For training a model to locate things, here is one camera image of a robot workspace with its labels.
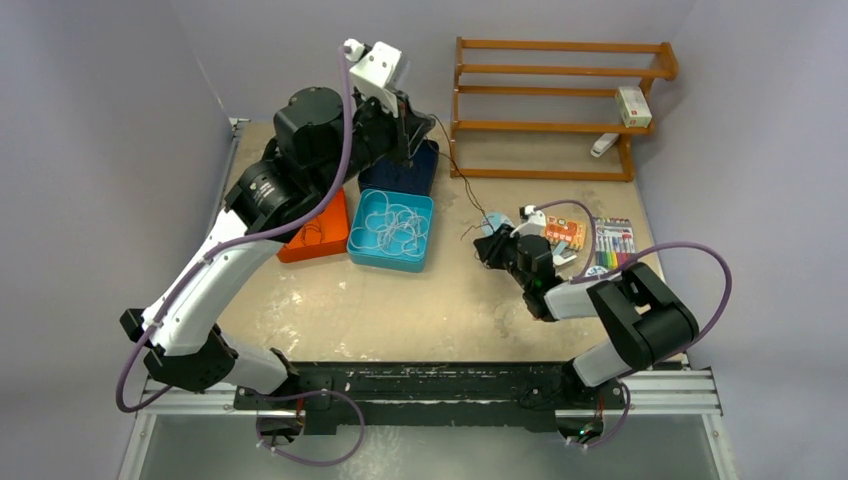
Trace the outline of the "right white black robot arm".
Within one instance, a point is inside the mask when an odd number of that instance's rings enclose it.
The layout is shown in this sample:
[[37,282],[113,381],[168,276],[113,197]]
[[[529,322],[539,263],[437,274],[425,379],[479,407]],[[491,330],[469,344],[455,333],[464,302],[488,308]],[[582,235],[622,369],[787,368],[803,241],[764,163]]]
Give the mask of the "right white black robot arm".
[[691,311],[648,265],[637,262],[612,279],[579,283],[556,271],[549,241],[515,235],[503,225],[473,241],[481,263],[503,270],[522,290],[531,316],[545,322],[596,317],[607,339],[568,361],[561,392],[576,407],[596,399],[601,385],[647,369],[695,340]]

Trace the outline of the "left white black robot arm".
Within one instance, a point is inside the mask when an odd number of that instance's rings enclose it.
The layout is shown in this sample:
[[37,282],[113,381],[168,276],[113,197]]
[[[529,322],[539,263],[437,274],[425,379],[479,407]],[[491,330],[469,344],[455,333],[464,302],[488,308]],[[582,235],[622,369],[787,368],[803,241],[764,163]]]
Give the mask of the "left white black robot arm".
[[387,111],[358,90],[309,87],[275,113],[273,125],[260,159],[225,195],[191,263],[154,304],[127,310],[121,325],[145,351],[155,381],[191,392],[228,383],[284,409],[297,399],[298,372],[279,350],[224,333],[219,316],[344,183],[380,162],[407,164],[435,122],[404,93]]

